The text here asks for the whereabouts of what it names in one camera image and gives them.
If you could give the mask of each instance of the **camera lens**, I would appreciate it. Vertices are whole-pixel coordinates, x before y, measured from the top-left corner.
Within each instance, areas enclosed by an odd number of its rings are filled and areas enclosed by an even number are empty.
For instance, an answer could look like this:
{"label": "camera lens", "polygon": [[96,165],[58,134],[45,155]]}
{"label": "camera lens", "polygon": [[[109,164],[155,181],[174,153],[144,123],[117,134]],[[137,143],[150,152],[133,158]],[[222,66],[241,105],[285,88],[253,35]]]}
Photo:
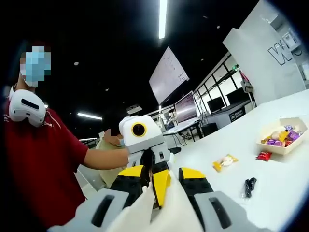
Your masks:
{"label": "camera lens", "polygon": [[136,124],[134,125],[132,131],[136,136],[142,136],[145,133],[145,127],[142,124]]}

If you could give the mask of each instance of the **black ceiling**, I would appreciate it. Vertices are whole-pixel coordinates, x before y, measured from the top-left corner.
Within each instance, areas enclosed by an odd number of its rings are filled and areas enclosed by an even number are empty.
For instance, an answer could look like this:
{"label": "black ceiling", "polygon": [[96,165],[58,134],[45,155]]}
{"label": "black ceiling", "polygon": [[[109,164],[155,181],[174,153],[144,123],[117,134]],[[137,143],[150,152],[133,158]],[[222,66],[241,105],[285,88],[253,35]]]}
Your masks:
{"label": "black ceiling", "polygon": [[223,57],[227,52],[223,39],[232,27],[241,25],[257,2],[168,0],[162,40],[158,39],[159,0],[51,7],[28,14],[23,19],[29,22],[26,27],[20,21],[13,23],[11,27],[17,29],[11,44],[18,46],[28,39],[45,41],[51,47],[51,76],[39,83],[36,93],[78,138],[96,137],[100,121],[78,117],[77,112],[101,116],[118,104],[140,104],[141,114],[156,110],[148,81],[167,46],[190,78],[165,105],[174,103],[194,90]]}

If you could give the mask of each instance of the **fluorescent light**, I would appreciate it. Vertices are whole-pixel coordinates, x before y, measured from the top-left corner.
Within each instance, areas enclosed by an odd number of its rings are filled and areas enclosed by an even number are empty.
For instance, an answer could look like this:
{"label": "fluorescent light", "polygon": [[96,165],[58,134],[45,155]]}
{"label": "fluorescent light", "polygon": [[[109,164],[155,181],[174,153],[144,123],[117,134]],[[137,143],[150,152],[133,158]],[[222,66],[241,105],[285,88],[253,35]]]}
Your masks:
{"label": "fluorescent light", "polygon": [[97,139],[97,138],[80,139],[79,141],[88,141],[88,140],[93,140],[93,139]]}
{"label": "fluorescent light", "polygon": [[167,7],[168,7],[168,0],[160,0],[159,39],[163,39],[165,37]]}
{"label": "fluorescent light", "polygon": [[102,120],[101,117],[97,117],[97,116],[93,116],[93,115],[87,115],[87,114],[83,114],[83,113],[78,113],[78,116],[82,116],[82,117],[88,117],[88,118],[93,118],[93,119],[98,119],[98,120]]}

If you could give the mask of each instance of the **red t-shirt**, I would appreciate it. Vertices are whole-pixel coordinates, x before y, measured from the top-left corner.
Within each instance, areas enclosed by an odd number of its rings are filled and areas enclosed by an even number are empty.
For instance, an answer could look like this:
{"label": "red t-shirt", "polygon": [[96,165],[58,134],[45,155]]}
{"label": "red t-shirt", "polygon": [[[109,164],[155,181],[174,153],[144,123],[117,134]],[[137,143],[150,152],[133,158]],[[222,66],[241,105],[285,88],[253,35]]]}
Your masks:
{"label": "red t-shirt", "polygon": [[38,128],[25,119],[11,121],[7,101],[4,114],[8,165],[17,189],[33,213],[49,228],[75,216],[84,201],[74,172],[83,164],[88,147],[48,109]]}

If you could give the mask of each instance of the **monitor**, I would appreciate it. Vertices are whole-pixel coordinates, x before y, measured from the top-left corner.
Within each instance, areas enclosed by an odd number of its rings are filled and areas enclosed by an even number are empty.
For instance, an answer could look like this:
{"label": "monitor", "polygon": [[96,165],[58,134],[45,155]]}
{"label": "monitor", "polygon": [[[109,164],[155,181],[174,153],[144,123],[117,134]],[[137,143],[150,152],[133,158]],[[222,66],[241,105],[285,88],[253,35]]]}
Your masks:
{"label": "monitor", "polygon": [[175,103],[175,110],[178,123],[197,117],[197,109],[193,92],[188,93]]}
{"label": "monitor", "polygon": [[221,108],[225,106],[221,97],[214,98],[208,101],[207,104],[212,113],[217,110],[221,110]]}
{"label": "monitor", "polygon": [[235,104],[239,102],[244,102],[246,100],[250,100],[249,95],[243,91],[242,88],[238,88],[235,91],[226,95],[230,104]]}
{"label": "monitor", "polygon": [[188,79],[174,53],[167,47],[149,80],[149,84],[158,104],[161,104]]}

